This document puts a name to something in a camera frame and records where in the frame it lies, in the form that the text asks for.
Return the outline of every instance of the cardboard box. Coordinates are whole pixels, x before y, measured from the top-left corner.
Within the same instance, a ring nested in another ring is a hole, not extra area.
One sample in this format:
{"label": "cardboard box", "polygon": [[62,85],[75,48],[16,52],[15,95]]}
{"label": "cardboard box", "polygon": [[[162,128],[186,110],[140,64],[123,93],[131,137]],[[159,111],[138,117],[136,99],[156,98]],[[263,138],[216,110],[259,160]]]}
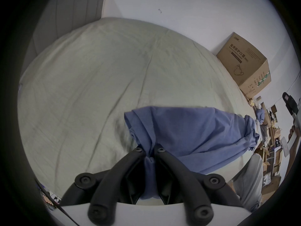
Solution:
{"label": "cardboard box", "polygon": [[264,195],[276,191],[279,187],[280,180],[280,176],[274,176],[268,185],[262,187],[261,194]]}
{"label": "cardboard box", "polygon": [[268,169],[268,166],[270,165],[270,163],[269,162],[263,162],[262,163],[262,168],[263,168],[263,171],[266,171],[267,169]]}
{"label": "cardboard box", "polygon": [[268,128],[270,128],[272,126],[271,120],[270,120],[270,115],[263,102],[261,103],[261,108],[265,110],[263,125],[268,125]]}
{"label": "cardboard box", "polygon": [[271,82],[267,58],[236,33],[216,56],[249,99]]}
{"label": "cardboard box", "polygon": [[275,163],[274,166],[279,165],[282,160],[282,148],[275,153]]}
{"label": "cardboard box", "polygon": [[272,174],[274,175],[276,172],[278,172],[279,168],[280,168],[280,165],[274,166]]}

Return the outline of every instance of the bed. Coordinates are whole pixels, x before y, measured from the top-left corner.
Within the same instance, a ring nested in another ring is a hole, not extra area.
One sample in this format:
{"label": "bed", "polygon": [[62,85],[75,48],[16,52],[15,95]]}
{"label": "bed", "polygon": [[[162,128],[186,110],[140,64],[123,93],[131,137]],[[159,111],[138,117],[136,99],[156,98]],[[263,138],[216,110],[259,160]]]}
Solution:
{"label": "bed", "polygon": [[[28,64],[18,95],[21,138],[37,178],[58,196],[79,173],[110,169],[136,147],[126,111],[215,107],[255,119],[216,56],[143,21],[101,18],[62,35]],[[252,154],[213,173],[229,181]]]}

